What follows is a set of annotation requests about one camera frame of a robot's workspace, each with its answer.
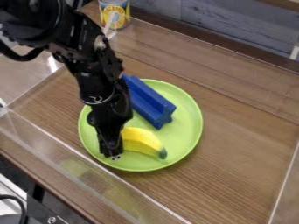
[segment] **black cable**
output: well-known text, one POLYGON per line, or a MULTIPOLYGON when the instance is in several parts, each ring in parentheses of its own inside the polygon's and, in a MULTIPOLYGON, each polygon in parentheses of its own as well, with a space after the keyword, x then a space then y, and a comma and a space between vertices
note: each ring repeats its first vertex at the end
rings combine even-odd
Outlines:
POLYGON ((20 205, 20 208, 21 208, 21 218, 20 218, 18 224, 24 224, 25 208, 24 208, 22 201, 13 195, 8 195, 8 194, 0 194, 0 200, 14 200, 17 202, 17 204, 20 205))
POLYGON ((33 60, 40 55, 41 52, 43 52, 41 48, 35 48, 24 56, 21 56, 6 46, 4 41, 0 39, 0 53, 2 53, 4 56, 10 60, 21 62, 33 60))

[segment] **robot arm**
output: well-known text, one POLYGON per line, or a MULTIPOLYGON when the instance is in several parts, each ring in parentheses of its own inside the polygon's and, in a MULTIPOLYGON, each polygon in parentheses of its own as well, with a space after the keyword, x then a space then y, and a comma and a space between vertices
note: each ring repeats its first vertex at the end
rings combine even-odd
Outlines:
POLYGON ((97 132, 100 152, 117 158, 123 152, 120 130, 132 118, 132 107, 120 79, 121 59, 100 27, 65 0, 1 0, 0 24, 12 41, 33 48, 21 56, 0 41, 0 53, 8 58, 28 61, 48 51, 65 64, 79 83, 80 99, 92 108, 88 123, 97 132))

